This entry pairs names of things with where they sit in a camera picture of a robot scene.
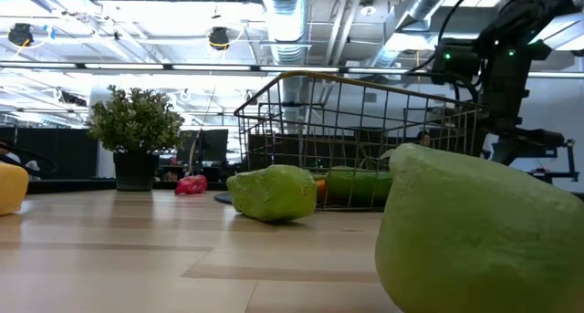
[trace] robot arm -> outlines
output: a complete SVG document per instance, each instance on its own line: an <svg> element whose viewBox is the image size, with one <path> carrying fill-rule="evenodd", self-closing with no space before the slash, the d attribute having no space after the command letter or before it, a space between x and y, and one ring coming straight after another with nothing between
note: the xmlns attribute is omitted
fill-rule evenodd
<svg viewBox="0 0 584 313"><path fill-rule="evenodd" d="M505 145L495 151L494 160L510 164L529 146L560 146L562 134L546 130L521 130L518 117L522 99L529 95L527 77L533 60L548 58L551 48L533 38L556 16L575 13L573 0L510 0L498 18L474 40L443 39L436 48L433 64L435 84L448 82L440 75L455 74L472 81L481 70L478 103L489 114L478 121L475 148L482 148L485 136L493 133Z"/></svg>

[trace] black plant pot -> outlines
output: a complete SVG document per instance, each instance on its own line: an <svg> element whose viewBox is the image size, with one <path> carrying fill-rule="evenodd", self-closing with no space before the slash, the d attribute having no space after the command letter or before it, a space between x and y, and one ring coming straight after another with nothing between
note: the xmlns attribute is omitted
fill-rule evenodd
<svg viewBox="0 0 584 313"><path fill-rule="evenodd" d="M159 158L158 155L141 152L114 153L118 191L152 190Z"/></svg>

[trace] wooden table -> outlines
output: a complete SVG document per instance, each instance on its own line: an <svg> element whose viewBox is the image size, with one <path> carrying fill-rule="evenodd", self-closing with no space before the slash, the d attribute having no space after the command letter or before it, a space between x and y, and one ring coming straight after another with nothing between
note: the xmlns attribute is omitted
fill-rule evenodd
<svg viewBox="0 0 584 313"><path fill-rule="evenodd" d="M28 196L0 217L0 311L399 312L375 273L381 214L270 225L213 195Z"/></svg>

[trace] wire basket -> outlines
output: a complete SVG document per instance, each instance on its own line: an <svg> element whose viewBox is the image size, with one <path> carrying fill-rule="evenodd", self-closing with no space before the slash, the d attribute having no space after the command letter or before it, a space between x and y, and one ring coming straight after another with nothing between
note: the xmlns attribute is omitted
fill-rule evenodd
<svg viewBox="0 0 584 313"><path fill-rule="evenodd" d="M282 73L235 111L249 171L295 165L326 175L318 208L380 210L403 143L478 156L473 103L314 72Z"/></svg>

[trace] computer monitor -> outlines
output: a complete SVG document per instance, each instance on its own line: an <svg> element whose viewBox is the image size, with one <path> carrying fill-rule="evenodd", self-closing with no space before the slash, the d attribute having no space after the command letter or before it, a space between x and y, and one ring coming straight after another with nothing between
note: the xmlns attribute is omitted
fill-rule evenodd
<svg viewBox="0 0 584 313"><path fill-rule="evenodd" d="M188 162L191 147L196 139L198 130L185 130L189 137L184 141L183 148L176 153L176 160ZM227 159L227 141L229 130L203 130L200 143L195 147L193 159L202 162L224 162Z"/></svg>

